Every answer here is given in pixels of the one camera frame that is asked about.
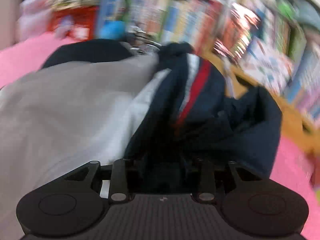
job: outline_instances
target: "white cloth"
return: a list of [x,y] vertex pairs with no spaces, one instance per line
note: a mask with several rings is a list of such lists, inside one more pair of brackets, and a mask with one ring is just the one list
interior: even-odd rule
[[144,88],[156,63],[156,56],[70,62],[0,90],[1,240],[23,236],[15,215],[23,195],[88,161],[105,165],[122,157],[168,73]]

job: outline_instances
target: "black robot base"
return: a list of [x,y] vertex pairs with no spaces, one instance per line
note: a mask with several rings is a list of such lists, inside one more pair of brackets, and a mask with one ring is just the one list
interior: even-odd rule
[[23,240],[304,239],[308,205],[292,190],[235,162],[178,166],[181,187],[169,194],[144,186],[141,161],[91,161],[19,201]]

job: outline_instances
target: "book spine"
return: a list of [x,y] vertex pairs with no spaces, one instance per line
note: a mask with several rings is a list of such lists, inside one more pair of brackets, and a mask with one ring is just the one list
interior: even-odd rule
[[161,35],[161,43],[167,44],[172,41],[174,35],[175,25],[177,23],[178,15],[180,13],[181,2],[173,1],[168,9],[168,16],[166,18],[163,33]]
[[289,35],[290,27],[289,24],[281,17],[276,17],[276,49],[287,55],[289,47]]
[[141,12],[143,10],[144,0],[132,0],[130,6],[130,25],[139,25]]
[[152,29],[149,34],[154,37],[156,41],[160,41],[162,34],[162,26],[164,24],[166,12],[172,0],[157,0],[152,21]]
[[206,12],[209,4],[206,2],[202,3],[201,9],[199,10],[199,13],[197,15],[197,20],[195,27],[193,29],[191,39],[189,41],[190,45],[194,48],[194,51],[196,52],[196,45],[199,39],[199,36],[201,35],[200,31],[202,28],[202,25],[204,23],[205,17],[206,17]]
[[318,116],[315,121],[314,121],[315,127],[319,128],[320,127],[320,116]]
[[188,14],[186,15],[186,23],[180,42],[190,42],[192,32],[196,25],[198,12],[201,10],[202,2],[200,0],[191,0]]
[[188,14],[190,4],[189,0],[185,0],[181,3],[181,8],[180,8],[180,14],[178,16],[178,22],[177,26],[174,30],[174,36],[172,41],[173,42],[179,42],[180,37],[184,31],[185,24],[186,24],[186,15]]
[[293,28],[292,33],[290,35],[290,43],[289,43],[289,50],[288,50],[288,57],[293,60],[295,68],[297,69],[303,52],[306,48],[307,39],[301,27],[297,25]]
[[141,5],[141,14],[139,17],[139,26],[143,31],[148,32],[149,21],[152,17],[153,10],[154,10],[154,3],[156,0],[143,0]]
[[113,20],[117,0],[102,0],[100,4],[99,16],[96,27],[96,34],[99,35],[100,30],[105,21]]
[[306,49],[296,76],[287,90],[285,97],[290,104],[298,103],[303,97],[302,94],[308,87],[310,87],[310,83],[313,79],[310,74],[313,73],[317,63],[319,62],[316,46],[317,45],[313,44]]
[[274,14],[269,9],[266,9],[264,22],[263,22],[262,40],[266,45],[270,46],[271,48],[274,47],[274,43],[275,43],[274,23],[275,23]]
[[313,120],[313,122],[315,121],[315,120],[317,120],[317,118],[320,116],[320,106],[319,105],[317,105],[317,108],[315,109],[315,111],[314,112],[312,112],[312,120]]
[[200,35],[198,36],[195,44],[195,53],[199,55],[201,53],[202,45],[206,43],[212,31],[218,24],[219,15],[222,11],[223,5],[219,2],[211,1],[207,7],[205,17],[200,29]]
[[296,108],[298,110],[304,111],[309,109],[320,97],[320,87],[315,87],[315,89],[311,90],[311,92],[307,92],[307,95],[303,98],[303,100],[297,104]]
[[313,106],[311,106],[309,109],[307,109],[306,113],[309,113],[312,119],[316,119],[317,116],[319,115],[319,103],[320,100],[317,100]]

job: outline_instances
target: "pink foam mat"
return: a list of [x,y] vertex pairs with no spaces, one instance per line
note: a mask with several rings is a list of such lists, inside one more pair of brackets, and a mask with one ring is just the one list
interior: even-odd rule
[[40,69],[58,47],[76,42],[72,38],[56,39],[44,33],[0,51],[0,88],[27,73]]
[[282,136],[270,178],[297,192],[307,201],[309,217],[302,231],[307,240],[320,239],[320,206],[309,183],[313,168],[304,153]]

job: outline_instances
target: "navy blue fabric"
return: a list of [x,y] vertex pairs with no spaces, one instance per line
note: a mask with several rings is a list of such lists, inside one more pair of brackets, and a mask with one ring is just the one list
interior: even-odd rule
[[187,43],[173,43],[159,51],[157,70],[169,68],[171,72],[159,85],[145,118],[127,146],[125,158],[140,157],[152,151],[165,160],[167,156],[162,151],[172,150],[169,146],[174,138],[172,124],[177,116],[173,113],[179,111],[184,98],[188,79],[187,53],[191,51]]
[[47,58],[41,68],[70,61],[112,62],[132,56],[133,54],[119,41],[94,39],[61,46]]
[[239,100],[225,97],[224,78],[211,65],[206,84],[183,126],[177,130],[177,110],[188,78],[188,51],[181,53],[176,46],[178,56],[168,53],[166,57],[162,53],[160,57],[159,69],[169,67],[172,71],[156,91],[125,157],[140,158],[148,154],[156,163],[177,160],[179,155],[213,162],[236,161],[262,177],[269,177],[282,119],[272,96],[263,87],[252,87]]

